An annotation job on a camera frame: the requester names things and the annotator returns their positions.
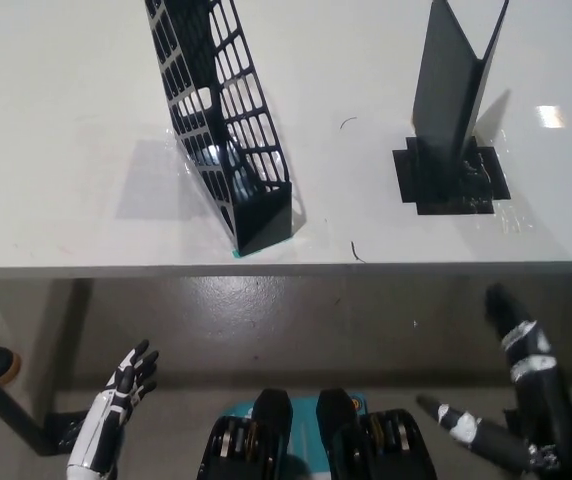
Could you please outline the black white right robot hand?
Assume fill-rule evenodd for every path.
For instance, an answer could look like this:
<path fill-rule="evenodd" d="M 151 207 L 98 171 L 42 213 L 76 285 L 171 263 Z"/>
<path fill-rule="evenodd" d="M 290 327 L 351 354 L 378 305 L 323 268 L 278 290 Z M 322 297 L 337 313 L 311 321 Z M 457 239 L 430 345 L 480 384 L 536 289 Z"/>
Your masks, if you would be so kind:
<path fill-rule="evenodd" d="M 485 318 L 506 355 L 515 388 L 513 429 L 420 394 L 420 408 L 451 438 L 511 474 L 572 479 L 572 399 L 540 322 L 503 285 L 485 293 Z"/>

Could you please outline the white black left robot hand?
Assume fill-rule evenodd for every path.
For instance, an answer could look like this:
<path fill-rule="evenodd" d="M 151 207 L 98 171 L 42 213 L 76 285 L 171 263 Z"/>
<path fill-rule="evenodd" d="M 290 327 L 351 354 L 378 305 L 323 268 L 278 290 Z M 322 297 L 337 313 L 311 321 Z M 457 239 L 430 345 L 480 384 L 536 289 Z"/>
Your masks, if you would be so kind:
<path fill-rule="evenodd" d="M 94 398 L 81 426 L 76 430 L 66 477 L 68 479 L 115 479 L 131 416 L 157 383 L 159 352 L 149 349 L 142 340 L 131 349 L 114 370 L 110 379 Z"/>

